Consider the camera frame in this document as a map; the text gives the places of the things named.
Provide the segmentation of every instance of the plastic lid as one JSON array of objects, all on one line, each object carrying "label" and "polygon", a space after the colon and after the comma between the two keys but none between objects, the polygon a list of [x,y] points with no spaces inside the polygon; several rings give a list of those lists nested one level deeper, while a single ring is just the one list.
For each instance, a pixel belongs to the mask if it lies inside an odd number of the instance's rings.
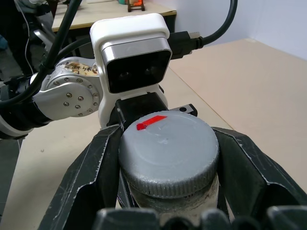
[{"label": "plastic lid", "polygon": [[119,163],[130,186],[139,192],[177,198],[210,184],[218,152],[217,138],[207,123],[182,112],[162,111],[126,129]]}]

